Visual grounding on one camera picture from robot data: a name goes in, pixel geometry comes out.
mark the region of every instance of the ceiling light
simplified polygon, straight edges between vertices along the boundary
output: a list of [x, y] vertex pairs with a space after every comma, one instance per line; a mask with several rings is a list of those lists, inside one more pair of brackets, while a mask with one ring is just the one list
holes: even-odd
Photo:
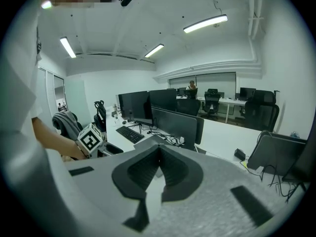
[[160, 49], [162, 49], [164, 47], [163, 44], [159, 44], [158, 46], [156, 46], [153, 50], [151, 50], [148, 54], [145, 55], [146, 58], [148, 58], [149, 56], [153, 55], [154, 53], [156, 53], [157, 51], [159, 51]]
[[190, 25], [190, 26], [184, 28], [183, 31], [185, 31], [186, 33], [190, 33], [192, 31], [200, 29], [202, 27], [214, 25], [214, 24], [224, 22], [227, 20], [228, 20], [227, 15], [224, 14], [224, 15], [216, 16], [213, 18], [209, 18], [209, 19], [205, 19], [203, 21], [197, 22], [193, 25]]
[[45, 1], [45, 2], [43, 2], [43, 3], [41, 4], [41, 7], [42, 7], [43, 9], [51, 8], [51, 2], [47, 0], [47, 1]]
[[60, 42], [62, 43], [62, 45], [64, 46], [65, 50], [69, 53], [70, 57], [71, 58], [75, 58], [76, 55], [75, 53], [73, 52], [73, 50], [71, 49], [70, 45], [69, 45], [69, 42], [67, 40], [67, 37], [63, 37], [60, 39]]

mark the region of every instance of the wall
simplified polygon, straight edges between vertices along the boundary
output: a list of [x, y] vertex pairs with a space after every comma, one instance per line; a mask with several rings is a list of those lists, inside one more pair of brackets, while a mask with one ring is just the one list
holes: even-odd
[[143, 70], [155, 71], [155, 64], [123, 57], [106, 55], [81, 55], [75, 59], [67, 59], [67, 76], [97, 71]]
[[157, 72], [163, 74], [182, 68], [193, 67], [205, 63], [252, 60], [247, 36], [229, 36], [214, 40], [212, 43], [199, 43], [180, 51], [177, 54], [172, 52], [169, 56], [159, 59]]
[[210, 73], [260, 73], [260, 56], [246, 34], [199, 41], [190, 48], [171, 51], [156, 61], [156, 79], [167, 80]]
[[39, 67], [49, 70], [54, 74], [64, 78], [66, 77], [65, 62], [58, 60], [57, 57], [49, 57], [43, 51], [40, 52], [41, 60], [39, 61]]
[[288, 0], [264, 0], [262, 77], [239, 75], [239, 87], [279, 90], [275, 131], [307, 139], [316, 108], [315, 43]]
[[67, 69], [67, 73], [75, 74], [68, 76], [67, 79], [84, 82], [91, 121], [96, 114], [95, 101], [103, 100], [104, 106], [108, 107], [116, 103], [117, 94], [167, 88], [167, 83], [158, 83], [153, 79], [154, 64], [120, 57], [111, 58], [73, 59]]

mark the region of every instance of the monitor screen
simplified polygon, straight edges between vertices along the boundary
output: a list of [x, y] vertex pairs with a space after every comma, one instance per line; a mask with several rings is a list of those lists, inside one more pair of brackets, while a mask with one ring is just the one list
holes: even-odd
[[177, 91], [175, 89], [151, 90], [150, 103], [152, 107], [175, 111], [177, 108]]
[[179, 95], [185, 96], [185, 93], [184, 93], [185, 90], [186, 90], [186, 88], [179, 88]]
[[247, 99], [249, 97], [252, 97], [255, 90], [255, 88], [240, 88], [239, 96], [240, 98]]
[[186, 89], [184, 91], [184, 93], [186, 94], [186, 96], [188, 98], [195, 98], [197, 93], [198, 93], [198, 88], [196, 88], [196, 89]]
[[149, 92], [133, 92], [118, 96], [122, 117], [137, 123], [153, 125]]

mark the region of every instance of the white wall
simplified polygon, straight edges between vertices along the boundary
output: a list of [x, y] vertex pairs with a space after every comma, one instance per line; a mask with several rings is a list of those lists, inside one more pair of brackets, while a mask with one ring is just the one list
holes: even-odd
[[297, 131], [307, 139], [316, 108], [316, 49], [299, 13], [288, 0], [264, 0], [262, 78], [238, 76], [239, 87], [279, 90], [275, 131]]
[[92, 56], [73, 59], [68, 65], [67, 73], [72, 75], [67, 78], [84, 82], [91, 121], [96, 114], [95, 101], [103, 100], [104, 106], [108, 107], [116, 103], [117, 94], [167, 88], [167, 83], [153, 79], [155, 65], [148, 62]]
[[40, 53], [41, 60], [39, 66], [45, 70], [49, 70], [60, 77], [66, 77], [65, 62], [58, 60], [58, 58], [51, 58], [44, 52]]
[[155, 64], [116, 56], [81, 55], [67, 59], [67, 76], [105, 70], [155, 71]]
[[178, 53], [171, 52], [169, 56], [157, 60], [156, 64], [157, 73], [163, 74], [190, 66], [240, 60], [253, 60], [246, 35], [227, 36], [212, 42], [199, 42], [187, 50]]

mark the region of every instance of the black office chair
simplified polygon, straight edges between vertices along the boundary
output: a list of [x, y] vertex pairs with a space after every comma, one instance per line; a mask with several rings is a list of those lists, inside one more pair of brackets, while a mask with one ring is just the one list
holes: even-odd
[[197, 99], [177, 99], [177, 112], [197, 116], [201, 102]]
[[254, 130], [273, 132], [279, 107], [271, 91], [255, 90], [253, 97], [245, 104], [245, 124]]
[[218, 93], [210, 93], [210, 92], [205, 92], [204, 94], [205, 97], [205, 105], [204, 103], [202, 104], [202, 109], [207, 112], [207, 115], [203, 116], [203, 118], [213, 118], [217, 119], [215, 116], [210, 116], [212, 114], [216, 114], [218, 112], [219, 108], [219, 99], [221, 98], [221, 95]]
[[217, 93], [218, 89], [208, 89], [207, 92], [209, 92], [209, 93]]

